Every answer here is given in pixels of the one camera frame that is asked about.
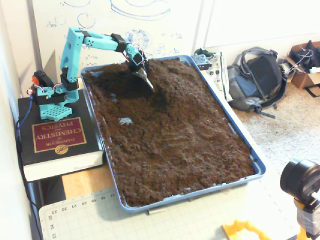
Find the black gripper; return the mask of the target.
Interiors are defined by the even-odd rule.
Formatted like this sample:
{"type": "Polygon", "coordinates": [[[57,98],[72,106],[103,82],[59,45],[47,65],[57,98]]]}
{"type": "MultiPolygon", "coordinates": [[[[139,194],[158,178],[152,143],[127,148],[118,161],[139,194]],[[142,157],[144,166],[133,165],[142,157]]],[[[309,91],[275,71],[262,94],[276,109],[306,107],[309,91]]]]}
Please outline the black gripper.
{"type": "Polygon", "coordinates": [[[126,64],[130,71],[137,77],[144,80],[144,82],[148,85],[152,93],[155,92],[155,89],[152,85],[152,83],[148,79],[149,74],[149,68],[150,68],[150,62],[148,60],[135,62],[134,60],[126,61],[126,64]]]}

